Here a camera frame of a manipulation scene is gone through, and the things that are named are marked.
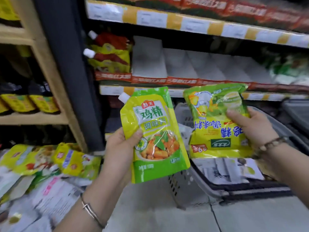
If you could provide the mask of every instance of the white cap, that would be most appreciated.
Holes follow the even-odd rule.
[[[94,31],[91,30],[91,31],[88,33],[88,36],[90,36],[90,38],[94,40],[94,39],[96,39],[96,37],[97,37],[98,35],[97,35]]]
[[[120,101],[122,101],[124,104],[128,101],[128,99],[130,98],[130,95],[126,94],[125,92],[123,92],[118,99]]]
[[[93,58],[95,56],[95,52],[91,49],[84,49],[84,55],[88,58]]]

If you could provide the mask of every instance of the food picture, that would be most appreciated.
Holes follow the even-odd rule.
[[[161,131],[149,137],[147,146],[140,152],[148,160],[164,160],[179,149],[179,142],[170,130]]]

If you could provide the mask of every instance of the seasoning pouch with spout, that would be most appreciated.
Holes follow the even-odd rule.
[[[120,111],[126,139],[141,128],[143,137],[134,148],[132,183],[174,174],[190,167],[167,87],[122,94]]]
[[[240,93],[245,84],[215,84],[186,89],[183,96],[194,121],[190,140],[191,158],[246,158],[252,149],[241,127],[226,117],[228,108],[249,117]]]

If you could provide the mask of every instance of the bowl of food image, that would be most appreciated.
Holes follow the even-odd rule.
[[[135,147],[135,153],[143,161],[160,161],[172,156],[179,150],[177,136],[170,130],[143,137]]]

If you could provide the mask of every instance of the green brand logo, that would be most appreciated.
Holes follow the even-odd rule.
[[[231,139],[211,139],[211,147],[231,147]]]

